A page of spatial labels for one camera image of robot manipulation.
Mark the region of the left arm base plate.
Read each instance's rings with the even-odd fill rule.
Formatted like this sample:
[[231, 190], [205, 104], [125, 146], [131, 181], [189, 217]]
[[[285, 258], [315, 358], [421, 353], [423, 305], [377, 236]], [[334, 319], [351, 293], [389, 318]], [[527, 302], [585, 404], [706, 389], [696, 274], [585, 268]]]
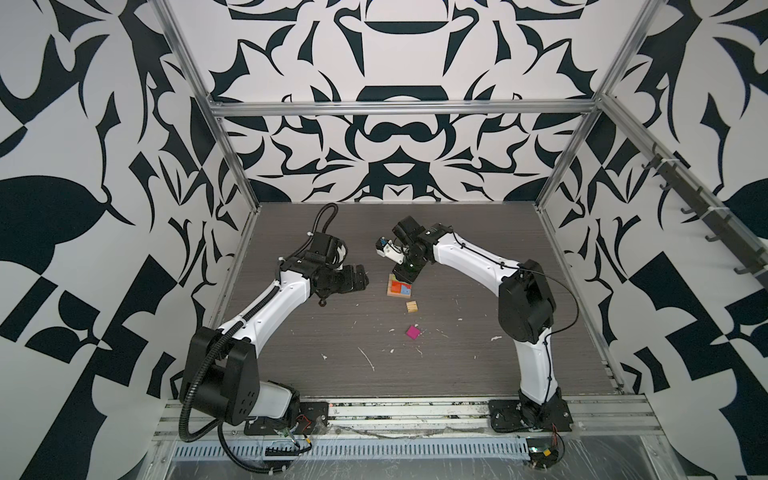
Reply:
[[248, 419], [245, 423], [244, 434], [247, 436], [266, 436], [291, 431], [294, 435], [309, 435], [326, 427], [328, 416], [329, 404], [327, 402], [294, 402], [280, 418]]

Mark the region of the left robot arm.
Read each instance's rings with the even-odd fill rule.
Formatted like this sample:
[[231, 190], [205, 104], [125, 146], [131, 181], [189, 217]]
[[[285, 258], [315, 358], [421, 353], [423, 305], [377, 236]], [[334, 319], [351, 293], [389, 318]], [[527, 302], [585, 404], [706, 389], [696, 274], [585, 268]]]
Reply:
[[178, 435], [195, 442], [226, 424], [265, 419], [291, 429], [300, 415], [298, 392], [263, 381], [258, 361], [268, 340], [288, 316], [312, 297], [326, 306], [330, 296], [366, 289], [361, 265], [348, 265], [346, 243], [328, 232], [338, 214], [324, 205], [304, 243], [277, 262], [269, 286], [231, 320], [193, 335], [179, 391]]

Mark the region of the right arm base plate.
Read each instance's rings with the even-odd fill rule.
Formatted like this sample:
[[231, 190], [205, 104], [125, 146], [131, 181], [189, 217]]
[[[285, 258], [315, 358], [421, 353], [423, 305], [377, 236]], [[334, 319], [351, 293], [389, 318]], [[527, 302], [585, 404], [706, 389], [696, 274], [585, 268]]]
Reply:
[[570, 432], [573, 425], [568, 404], [557, 395], [543, 405], [527, 397], [521, 400], [490, 400], [488, 408], [490, 426], [497, 433]]

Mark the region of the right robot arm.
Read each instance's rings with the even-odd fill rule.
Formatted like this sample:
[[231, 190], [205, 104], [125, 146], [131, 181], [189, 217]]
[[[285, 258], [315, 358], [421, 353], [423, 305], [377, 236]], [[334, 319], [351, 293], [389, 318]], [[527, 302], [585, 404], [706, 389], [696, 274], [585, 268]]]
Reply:
[[485, 286], [498, 299], [498, 322], [514, 343], [520, 366], [521, 403], [542, 418], [561, 400], [551, 340], [556, 301], [551, 278], [533, 260], [519, 262], [486, 251], [436, 223], [427, 228], [413, 217], [399, 221], [395, 237], [380, 238], [377, 253], [394, 262], [393, 275], [412, 284], [431, 264], [450, 267]]

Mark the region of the magenta wood block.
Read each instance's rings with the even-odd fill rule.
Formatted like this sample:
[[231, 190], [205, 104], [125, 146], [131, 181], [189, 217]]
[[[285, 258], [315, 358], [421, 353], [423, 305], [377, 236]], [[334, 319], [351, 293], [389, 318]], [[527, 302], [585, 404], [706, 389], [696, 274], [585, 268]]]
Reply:
[[410, 326], [406, 331], [406, 335], [411, 339], [417, 339], [420, 334], [421, 330], [416, 326]]

